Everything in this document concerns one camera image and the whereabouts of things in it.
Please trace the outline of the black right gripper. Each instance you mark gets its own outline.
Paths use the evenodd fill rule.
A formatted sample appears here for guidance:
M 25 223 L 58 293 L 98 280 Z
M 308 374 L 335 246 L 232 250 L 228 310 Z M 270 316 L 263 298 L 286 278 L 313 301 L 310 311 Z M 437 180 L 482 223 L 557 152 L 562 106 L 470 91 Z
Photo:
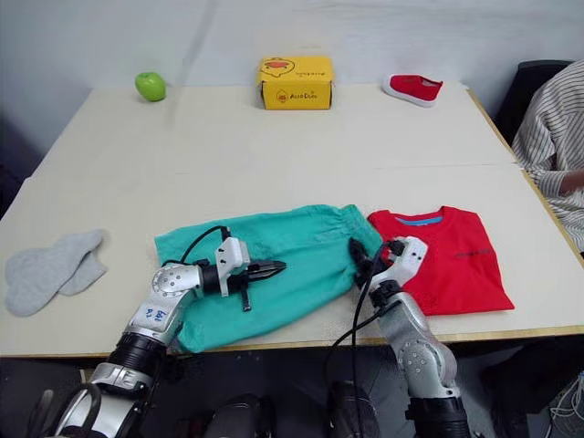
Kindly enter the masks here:
M 382 244 L 374 256 L 369 256 L 363 243 L 356 238 L 349 239 L 349 255 L 357 264 L 355 284 L 363 288 L 366 283 L 384 283 L 391 280 L 389 268 L 385 256 L 389 251 L 388 244 Z

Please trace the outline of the person's hand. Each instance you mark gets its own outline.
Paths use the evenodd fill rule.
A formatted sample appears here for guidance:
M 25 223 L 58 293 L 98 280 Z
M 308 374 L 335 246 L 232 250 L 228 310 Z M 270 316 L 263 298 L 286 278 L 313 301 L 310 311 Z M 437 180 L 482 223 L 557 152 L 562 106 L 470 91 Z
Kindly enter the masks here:
M 573 193 L 584 187 L 584 171 L 570 171 L 564 174 L 558 192 L 562 195 Z

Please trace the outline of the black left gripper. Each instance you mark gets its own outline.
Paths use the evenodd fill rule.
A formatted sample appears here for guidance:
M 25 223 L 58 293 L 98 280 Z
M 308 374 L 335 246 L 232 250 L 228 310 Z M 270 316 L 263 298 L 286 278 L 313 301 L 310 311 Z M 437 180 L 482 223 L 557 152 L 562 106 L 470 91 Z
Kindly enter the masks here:
M 240 274 L 229 276 L 227 286 L 230 295 L 239 294 L 241 298 L 242 310 L 244 312 L 251 310 L 251 303 L 247 293 L 248 284 L 253 274 L 254 280 L 268 279 L 284 270 L 287 264 L 276 260 L 261 260 L 250 264 Z

